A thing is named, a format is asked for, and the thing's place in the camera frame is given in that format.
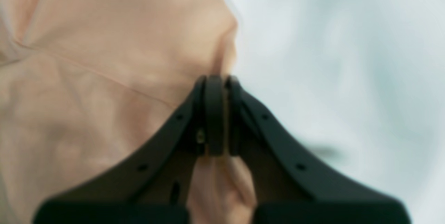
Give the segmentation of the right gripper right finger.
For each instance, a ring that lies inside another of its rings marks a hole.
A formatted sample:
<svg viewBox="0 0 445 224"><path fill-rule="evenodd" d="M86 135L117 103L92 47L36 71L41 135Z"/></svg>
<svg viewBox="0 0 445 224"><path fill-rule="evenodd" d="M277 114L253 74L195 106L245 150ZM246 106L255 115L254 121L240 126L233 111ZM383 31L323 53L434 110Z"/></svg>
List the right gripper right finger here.
<svg viewBox="0 0 445 224"><path fill-rule="evenodd" d="M272 112L227 79L228 148L248 166L253 224L410 224L404 205L336 171L303 147Z"/></svg>

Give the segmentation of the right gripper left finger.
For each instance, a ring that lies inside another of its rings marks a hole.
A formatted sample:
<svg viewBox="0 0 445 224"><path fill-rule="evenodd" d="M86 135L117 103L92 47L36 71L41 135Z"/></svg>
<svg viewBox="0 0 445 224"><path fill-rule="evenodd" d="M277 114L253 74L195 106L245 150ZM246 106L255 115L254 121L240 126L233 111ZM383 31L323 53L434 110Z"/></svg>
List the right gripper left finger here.
<svg viewBox="0 0 445 224"><path fill-rule="evenodd" d="M46 200L35 224L187 224L197 158L224 153L224 81L202 76L164 125L118 165Z"/></svg>

